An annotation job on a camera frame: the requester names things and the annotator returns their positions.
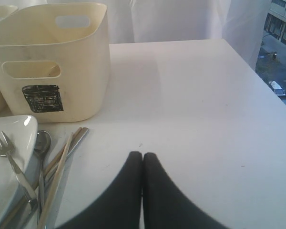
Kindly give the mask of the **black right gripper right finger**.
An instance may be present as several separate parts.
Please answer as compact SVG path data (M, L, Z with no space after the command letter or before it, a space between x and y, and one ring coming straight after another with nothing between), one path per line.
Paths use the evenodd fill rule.
M155 153L143 157L143 217L146 229L225 229L177 187Z

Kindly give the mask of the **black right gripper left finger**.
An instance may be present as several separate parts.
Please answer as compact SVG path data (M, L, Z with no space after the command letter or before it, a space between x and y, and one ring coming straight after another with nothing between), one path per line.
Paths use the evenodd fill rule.
M143 156L129 153L106 190L60 229L138 229L141 216Z

